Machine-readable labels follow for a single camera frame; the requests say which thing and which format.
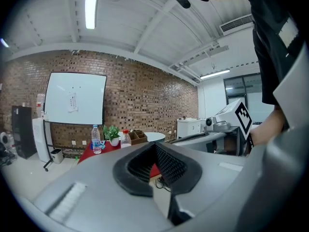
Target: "fluorescent light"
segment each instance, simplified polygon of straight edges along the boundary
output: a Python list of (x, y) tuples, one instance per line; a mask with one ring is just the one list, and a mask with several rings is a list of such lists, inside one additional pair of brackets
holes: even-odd
[(1, 38), (0, 41), (1, 41), (2, 45), (4, 45), (5, 47), (9, 47), (9, 45), (5, 42), (4, 39)]
[(209, 78), (209, 77), (212, 77), (212, 76), (221, 75), (221, 74), (229, 73), (229, 72), (230, 72), (230, 70), (226, 70), (226, 71), (222, 71), (222, 72), (217, 72), (217, 73), (201, 76), (200, 79), (206, 79), (206, 78)]
[(85, 0), (86, 28), (88, 29), (96, 28), (97, 3), (98, 0)]

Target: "potted plant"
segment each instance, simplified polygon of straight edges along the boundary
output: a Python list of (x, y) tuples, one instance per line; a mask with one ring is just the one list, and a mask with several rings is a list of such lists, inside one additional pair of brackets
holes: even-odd
[(105, 135), (105, 140), (109, 140), (112, 146), (117, 146), (119, 144), (119, 128), (116, 126), (110, 126), (109, 128), (104, 125), (103, 132)]

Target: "black shirt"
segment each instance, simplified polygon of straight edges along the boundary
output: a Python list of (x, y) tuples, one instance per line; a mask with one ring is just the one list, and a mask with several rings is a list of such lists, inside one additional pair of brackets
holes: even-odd
[(253, 42), (262, 79), (262, 102), (278, 105), (273, 91), (296, 60), (304, 40), (290, 13), (278, 0), (249, 0), (254, 20)]

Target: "white flower pot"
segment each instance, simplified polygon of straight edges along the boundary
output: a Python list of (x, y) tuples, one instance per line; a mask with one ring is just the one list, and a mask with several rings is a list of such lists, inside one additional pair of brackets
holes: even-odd
[(111, 145), (112, 146), (117, 146), (119, 144), (119, 137), (117, 137), (117, 138), (113, 138), (112, 140), (111, 140)]

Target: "round white table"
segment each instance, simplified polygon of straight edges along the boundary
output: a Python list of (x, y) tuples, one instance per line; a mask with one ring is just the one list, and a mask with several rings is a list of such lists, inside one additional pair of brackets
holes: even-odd
[(158, 132), (145, 132), (148, 142), (165, 142), (165, 135)]

